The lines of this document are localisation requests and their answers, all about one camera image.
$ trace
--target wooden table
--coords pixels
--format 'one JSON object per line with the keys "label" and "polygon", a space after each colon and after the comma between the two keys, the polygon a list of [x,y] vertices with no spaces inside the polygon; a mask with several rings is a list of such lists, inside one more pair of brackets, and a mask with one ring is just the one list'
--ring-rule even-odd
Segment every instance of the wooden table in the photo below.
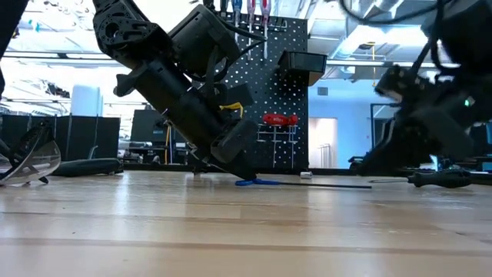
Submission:
{"label": "wooden table", "polygon": [[492,275],[492,187],[238,188],[231,175],[182,172],[50,179],[0,189],[0,276]]}

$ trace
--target black pegboard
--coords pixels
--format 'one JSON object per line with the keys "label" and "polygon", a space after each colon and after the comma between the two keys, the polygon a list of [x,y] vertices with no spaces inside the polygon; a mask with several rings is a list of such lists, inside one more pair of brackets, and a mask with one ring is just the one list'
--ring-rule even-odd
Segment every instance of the black pegboard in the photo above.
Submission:
{"label": "black pegboard", "polygon": [[[232,14],[228,14],[228,21],[232,19]],[[246,19],[247,15],[241,16],[242,22]],[[261,16],[256,16],[254,22],[253,33],[263,35]],[[263,123],[266,113],[298,116],[293,139],[289,140],[288,135],[279,135],[277,140],[280,142],[273,142],[272,136],[263,135],[261,140],[264,142],[254,140],[246,148],[249,162],[257,169],[304,169],[308,166],[308,76],[288,75],[280,79],[277,71],[278,60],[284,50],[308,50],[307,23],[296,18],[270,17],[267,58],[263,56],[264,46],[259,45],[251,51],[250,61],[246,55],[241,56],[223,80],[229,88],[241,83],[248,84],[254,104],[245,108],[245,118]],[[248,38],[239,36],[238,44],[241,50],[246,48]],[[287,132],[288,128],[279,130]],[[273,128],[261,126],[260,131],[273,132]]]}

